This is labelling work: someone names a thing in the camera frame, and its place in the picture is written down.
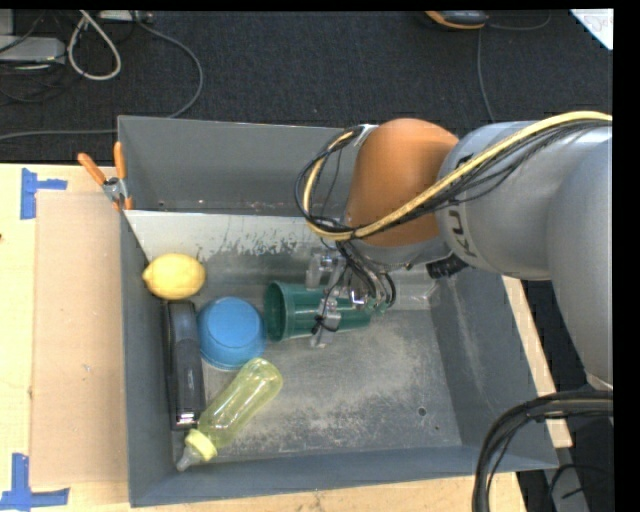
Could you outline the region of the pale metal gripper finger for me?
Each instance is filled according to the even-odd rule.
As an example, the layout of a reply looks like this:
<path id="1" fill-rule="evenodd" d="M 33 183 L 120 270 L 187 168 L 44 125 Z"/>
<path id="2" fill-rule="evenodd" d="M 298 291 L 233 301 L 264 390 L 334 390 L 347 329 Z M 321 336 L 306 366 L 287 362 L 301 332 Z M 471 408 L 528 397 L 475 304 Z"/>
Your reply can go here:
<path id="1" fill-rule="evenodd" d="M 305 272 L 306 289 L 330 288 L 338 284 L 345 270 L 345 258 L 337 252 L 315 252 Z"/>
<path id="2" fill-rule="evenodd" d="M 314 317 L 311 329 L 310 346 L 324 348 L 330 345 L 339 329 L 341 313 L 337 301 L 321 301 Z"/>

